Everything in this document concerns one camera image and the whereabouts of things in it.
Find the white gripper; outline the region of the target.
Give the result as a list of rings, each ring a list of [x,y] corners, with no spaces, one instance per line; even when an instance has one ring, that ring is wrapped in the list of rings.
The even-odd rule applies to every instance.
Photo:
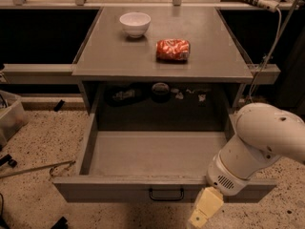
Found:
[[[278,155],[258,150],[234,135],[209,164],[207,181],[213,187],[199,192],[188,219],[188,229],[203,229],[223,206],[223,195],[237,195],[248,185],[254,173],[278,160]]]

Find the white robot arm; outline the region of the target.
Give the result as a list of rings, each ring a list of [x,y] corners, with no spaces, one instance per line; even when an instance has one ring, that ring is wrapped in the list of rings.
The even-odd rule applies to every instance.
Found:
[[[305,123],[295,114],[265,103],[243,106],[234,115],[235,134],[214,156],[207,171],[209,186],[202,189],[188,219],[188,229],[202,229],[252,176],[285,156],[305,162]]]

